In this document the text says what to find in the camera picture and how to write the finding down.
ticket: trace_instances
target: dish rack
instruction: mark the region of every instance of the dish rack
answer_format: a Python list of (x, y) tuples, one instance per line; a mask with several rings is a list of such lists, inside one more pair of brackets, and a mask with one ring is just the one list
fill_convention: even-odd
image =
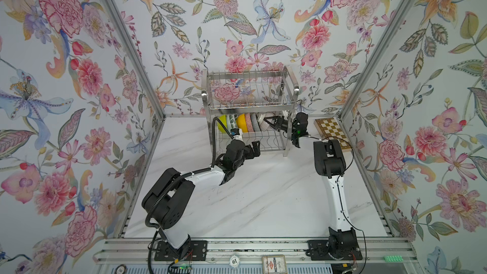
[[(298, 100), (299, 86), (293, 71), (282, 70), (250, 71), (244, 73), (208, 73), (204, 71), (201, 96), (208, 123), (210, 144), (212, 142), (212, 121), (224, 114), (266, 113), (274, 115), (287, 111), (292, 122)], [(288, 123), (289, 134), (269, 128), (267, 131), (243, 133), (246, 145), (260, 141), (261, 151), (283, 150), (286, 157), (291, 143), (292, 123)], [(227, 133), (216, 130), (217, 153), (224, 153), (231, 138)]]

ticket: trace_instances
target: yellow plate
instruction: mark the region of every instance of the yellow plate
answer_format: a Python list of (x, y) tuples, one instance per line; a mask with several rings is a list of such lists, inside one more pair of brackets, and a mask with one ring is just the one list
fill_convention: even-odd
[(245, 114), (240, 114), (237, 118), (237, 126), (243, 131), (248, 132), (247, 123), (245, 121)]

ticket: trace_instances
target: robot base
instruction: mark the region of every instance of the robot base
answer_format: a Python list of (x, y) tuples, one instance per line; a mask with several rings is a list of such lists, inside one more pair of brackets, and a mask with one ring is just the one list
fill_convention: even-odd
[[(208, 241), (191, 241), (189, 243), (189, 251), (191, 252), (192, 250), (192, 253), (187, 259), (205, 261), (207, 245)], [(165, 241), (159, 241), (155, 251), (154, 261), (174, 261), (180, 258), (178, 253), (170, 248)]]

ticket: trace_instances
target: mounting plate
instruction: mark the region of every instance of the mounting plate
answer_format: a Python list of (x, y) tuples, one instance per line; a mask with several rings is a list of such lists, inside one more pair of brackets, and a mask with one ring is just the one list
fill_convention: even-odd
[[(205, 261), (206, 260), (206, 249), (208, 246), (208, 241), (191, 241), (189, 247), (193, 250), (192, 261)], [(154, 261), (174, 261), (179, 256), (177, 256), (169, 248), (169, 245), (165, 241), (159, 241), (157, 243), (157, 248), (154, 256)]]
[(356, 260), (362, 260), (362, 252), (357, 251), (354, 248), (350, 252), (345, 252), (342, 254), (338, 254), (338, 256), (330, 256), (328, 254), (328, 240), (322, 241), (307, 241), (308, 243), (308, 252), (306, 253), (307, 256), (311, 257), (311, 260), (353, 260), (354, 257), (352, 253), (355, 255)]

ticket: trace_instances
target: green connector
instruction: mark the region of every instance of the green connector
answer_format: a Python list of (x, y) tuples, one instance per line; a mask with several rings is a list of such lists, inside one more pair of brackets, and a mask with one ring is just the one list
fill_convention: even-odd
[(392, 256), (384, 256), (384, 260), (386, 262), (402, 262), (402, 256), (400, 255), (392, 255)]

